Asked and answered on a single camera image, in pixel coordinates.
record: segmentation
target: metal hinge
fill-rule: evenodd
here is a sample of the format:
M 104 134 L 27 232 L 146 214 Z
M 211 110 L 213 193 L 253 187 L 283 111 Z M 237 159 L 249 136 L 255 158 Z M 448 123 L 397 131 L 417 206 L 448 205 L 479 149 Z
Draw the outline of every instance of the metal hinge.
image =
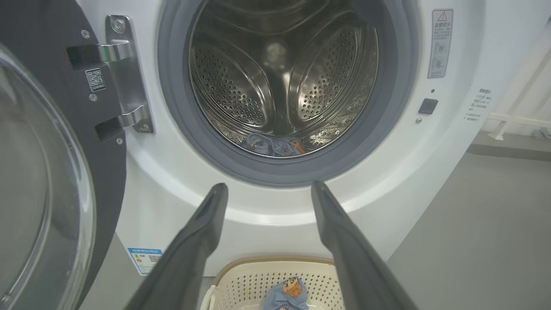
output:
M 154 133 L 130 18 L 108 15 L 105 18 L 105 38 L 108 44 L 96 47 L 100 60 L 109 64 L 117 88 L 123 111 L 117 117 L 118 124 L 132 126 L 140 133 Z

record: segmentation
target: white wall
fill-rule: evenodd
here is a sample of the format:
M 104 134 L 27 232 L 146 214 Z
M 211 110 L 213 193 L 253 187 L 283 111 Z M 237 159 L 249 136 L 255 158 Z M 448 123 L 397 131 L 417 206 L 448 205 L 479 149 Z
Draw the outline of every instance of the white wall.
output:
M 531 51 L 527 53 L 524 65 L 496 105 L 493 114 L 551 121 L 551 20 L 542 31 L 539 42 L 528 48 Z M 494 131 L 499 125 L 500 121 L 491 120 L 491 117 L 490 115 L 482 127 L 483 131 Z M 534 129 L 538 127 L 509 124 L 505 132 L 530 135 Z

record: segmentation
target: qr code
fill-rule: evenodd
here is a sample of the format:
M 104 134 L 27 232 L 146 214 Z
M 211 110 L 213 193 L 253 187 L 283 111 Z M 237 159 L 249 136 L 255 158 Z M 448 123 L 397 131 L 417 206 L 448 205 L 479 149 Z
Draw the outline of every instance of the qr code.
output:
M 105 82 L 103 80 L 103 75 L 101 74 L 100 68 L 86 70 L 85 73 L 92 92 L 105 89 Z
M 149 261 L 157 263 L 161 259 L 161 255 L 149 255 Z

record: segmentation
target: warning triangle symbol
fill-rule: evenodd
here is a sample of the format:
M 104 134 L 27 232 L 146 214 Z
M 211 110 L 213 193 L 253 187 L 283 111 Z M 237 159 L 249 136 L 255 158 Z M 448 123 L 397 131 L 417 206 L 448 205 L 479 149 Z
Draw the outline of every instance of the warning triangle symbol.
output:
M 447 17 L 446 17 L 446 12 L 442 12 L 442 15 L 440 15 L 440 17 L 438 17 L 438 21 L 439 22 L 445 22 L 447 21 Z

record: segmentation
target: perforated basket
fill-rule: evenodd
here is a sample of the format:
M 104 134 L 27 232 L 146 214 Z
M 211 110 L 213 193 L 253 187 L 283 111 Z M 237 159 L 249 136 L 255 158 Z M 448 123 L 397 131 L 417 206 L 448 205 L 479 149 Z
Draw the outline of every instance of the perforated basket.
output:
M 250 258 L 229 264 L 205 294 L 201 310 L 260 310 L 272 287 L 292 276 L 302 279 L 310 309 L 345 310 L 333 261 L 304 256 Z

